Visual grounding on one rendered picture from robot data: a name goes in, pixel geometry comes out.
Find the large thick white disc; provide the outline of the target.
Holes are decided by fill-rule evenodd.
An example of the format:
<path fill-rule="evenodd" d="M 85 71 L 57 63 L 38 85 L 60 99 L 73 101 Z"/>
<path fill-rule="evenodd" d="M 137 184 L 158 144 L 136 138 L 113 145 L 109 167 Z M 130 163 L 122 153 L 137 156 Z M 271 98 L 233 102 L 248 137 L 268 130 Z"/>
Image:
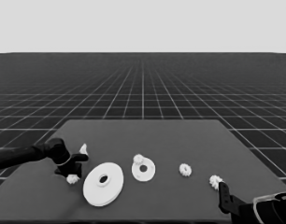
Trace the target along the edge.
<path fill-rule="evenodd" d="M 92 206 L 108 205 L 121 193 L 123 182 L 123 171 L 117 163 L 101 163 L 86 176 L 83 184 L 83 196 Z"/>

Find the white round carrier with pins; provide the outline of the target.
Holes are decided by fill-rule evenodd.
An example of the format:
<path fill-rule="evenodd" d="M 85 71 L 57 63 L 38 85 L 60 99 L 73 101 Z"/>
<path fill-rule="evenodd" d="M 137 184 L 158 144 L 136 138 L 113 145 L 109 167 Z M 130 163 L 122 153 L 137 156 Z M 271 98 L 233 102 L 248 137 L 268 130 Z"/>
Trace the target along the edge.
<path fill-rule="evenodd" d="M 145 165 L 147 170 L 145 172 L 140 170 L 140 167 Z M 149 158 L 144 158 L 143 162 L 140 164 L 132 164 L 132 175 L 133 177 L 140 182 L 147 182 L 153 179 L 156 173 L 156 167 L 154 162 Z"/>

